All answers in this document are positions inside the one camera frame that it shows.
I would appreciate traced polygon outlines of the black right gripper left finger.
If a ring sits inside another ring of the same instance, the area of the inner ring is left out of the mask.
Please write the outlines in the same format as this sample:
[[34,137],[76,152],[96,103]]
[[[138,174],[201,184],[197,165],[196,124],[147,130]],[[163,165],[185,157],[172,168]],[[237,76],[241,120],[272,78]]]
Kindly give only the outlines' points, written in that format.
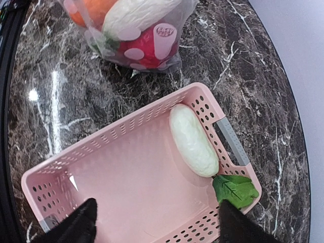
[[97,234],[97,202],[87,199],[55,228],[36,237],[38,243],[94,243]]

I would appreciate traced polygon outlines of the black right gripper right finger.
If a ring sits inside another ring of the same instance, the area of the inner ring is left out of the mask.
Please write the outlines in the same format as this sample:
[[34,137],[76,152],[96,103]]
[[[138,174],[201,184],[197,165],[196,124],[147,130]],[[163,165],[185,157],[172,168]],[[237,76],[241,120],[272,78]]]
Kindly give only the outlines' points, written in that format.
[[271,234],[252,222],[228,200],[223,200],[219,208],[219,242],[267,243],[278,242]]

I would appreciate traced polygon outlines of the pink plastic basket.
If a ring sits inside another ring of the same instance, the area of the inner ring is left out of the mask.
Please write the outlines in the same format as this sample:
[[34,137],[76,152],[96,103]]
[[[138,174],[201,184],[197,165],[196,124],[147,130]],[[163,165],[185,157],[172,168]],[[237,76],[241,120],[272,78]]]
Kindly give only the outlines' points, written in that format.
[[185,164],[169,127],[182,103],[198,117],[219,158],[219,174],[260,182],[211,90],[193,83],[80,140],[21,179],[48,232],[88,198],[98,204],[96,242],[213,242],[219,205],[211,178]]

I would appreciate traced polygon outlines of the white radish with green leaf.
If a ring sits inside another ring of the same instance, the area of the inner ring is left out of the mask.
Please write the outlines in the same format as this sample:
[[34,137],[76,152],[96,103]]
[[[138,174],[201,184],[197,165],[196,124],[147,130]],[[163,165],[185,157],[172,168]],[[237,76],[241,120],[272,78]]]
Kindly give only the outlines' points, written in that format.
[[218,175],[219,158],[193,110],[177,104],[169,116],[174,142],[188,167],[204,178],[213,177],[218,204],[228,200],[237,209],[248,207],[259,196],[252,180],[239,175]]

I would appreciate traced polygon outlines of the red apple toy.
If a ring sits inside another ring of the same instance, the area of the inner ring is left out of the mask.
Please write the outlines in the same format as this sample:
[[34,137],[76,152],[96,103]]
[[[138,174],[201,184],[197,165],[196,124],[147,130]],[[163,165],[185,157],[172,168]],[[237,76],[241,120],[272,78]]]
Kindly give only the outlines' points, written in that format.
[[144,30],[134,40],[121,41],[118,52],[130,59],[130,66],[141,69],[166,67],[166,62],[178,51],[177,29],[160,23]]

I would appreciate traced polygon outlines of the clear zip top bag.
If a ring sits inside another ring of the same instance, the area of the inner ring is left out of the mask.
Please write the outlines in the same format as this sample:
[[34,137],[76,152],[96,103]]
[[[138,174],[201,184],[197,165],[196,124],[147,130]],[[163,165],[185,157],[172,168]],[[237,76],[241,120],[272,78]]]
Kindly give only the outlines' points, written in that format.
[[112,63],[146,72],[181,67],[179,44],[197,1],[60,1],[89,47]]

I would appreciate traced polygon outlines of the white radish toy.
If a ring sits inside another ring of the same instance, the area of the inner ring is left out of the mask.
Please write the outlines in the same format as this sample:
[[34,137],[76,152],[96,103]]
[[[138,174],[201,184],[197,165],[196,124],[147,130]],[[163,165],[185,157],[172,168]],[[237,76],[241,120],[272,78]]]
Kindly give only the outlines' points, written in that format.
[[101,34],[95,34],[98,51],[115,50],[121,41],[137,39],[141,33],[176,8],[180,1],[116,1],[106,14]]

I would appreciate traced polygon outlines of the orange tangerine toy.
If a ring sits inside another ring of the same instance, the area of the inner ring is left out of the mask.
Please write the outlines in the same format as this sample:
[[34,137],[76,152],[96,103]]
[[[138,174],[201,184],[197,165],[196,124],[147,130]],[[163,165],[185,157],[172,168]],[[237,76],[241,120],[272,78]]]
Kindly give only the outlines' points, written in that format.
[[[84,1],[86,10],[90,18],[93,20],[94,25],[96,27],[101,27],[104,21],[104,18],[108,11],[112,8],[112,6],[116,3],[116,1]],[[64,7],[68,11],[68,14],[72,21],[81,27],[86,27],[85,21],[81,16],[80,12],[77,10],[76,5],[73,1],[64,1]]]

